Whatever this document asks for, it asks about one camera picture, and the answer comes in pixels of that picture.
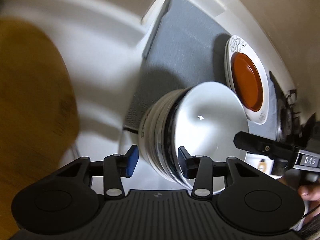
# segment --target person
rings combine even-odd
[[[298,193],[304,201],[309,201],[308,210],[320,204],[320,184],[300,186]],[[306,240],[320,240],[320,207],[305,218],[297,233]]]

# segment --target wooden board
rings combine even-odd
[[[57,169],[79,132],[63,59],[32,24],[0,19],[0,240],[18,227],[13,197]]]

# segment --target stacked bowl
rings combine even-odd
[[[192,189],[178,163],[178,148],[191,156],[205,155],[225,162],[229,156],[245,160],[233,138],[248,132],[247,117],[234,92],[217,82],[174,90],[161,97],[144,114],[139,126],[139,148],[143,158],[167,180]],[[213,193],[224,189],[222,177],[213,178]]]

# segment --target red-orange dish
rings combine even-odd
[[[256,66],[246,54],[236,52],[231,58],[231,69],[241,103],[254,112],[259,111],[263,102],[263,89]]]

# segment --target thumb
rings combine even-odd
[[[320,185],[312,184],[300,186],[298,189],[299,195],[303,200],[319,201],[320,200]]]

